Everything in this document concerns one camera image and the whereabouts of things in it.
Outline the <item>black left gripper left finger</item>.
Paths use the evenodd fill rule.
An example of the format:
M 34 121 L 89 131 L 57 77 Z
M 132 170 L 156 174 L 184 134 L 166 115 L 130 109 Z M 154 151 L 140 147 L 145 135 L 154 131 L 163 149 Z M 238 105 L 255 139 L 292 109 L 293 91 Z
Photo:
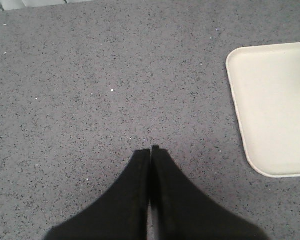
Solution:
M 47 240 L 145 240 L 149 149 L 133 153 L 114 184 L 91 206 L 48 232 Z

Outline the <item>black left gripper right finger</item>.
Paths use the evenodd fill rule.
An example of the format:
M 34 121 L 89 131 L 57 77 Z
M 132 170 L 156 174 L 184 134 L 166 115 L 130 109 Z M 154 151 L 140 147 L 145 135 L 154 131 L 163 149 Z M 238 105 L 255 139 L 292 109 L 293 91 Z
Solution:
M 224 209 L 200 191 L 168 151 L 153 146 L 151 206 L 159 240 L 266 240 L 256 225 Z

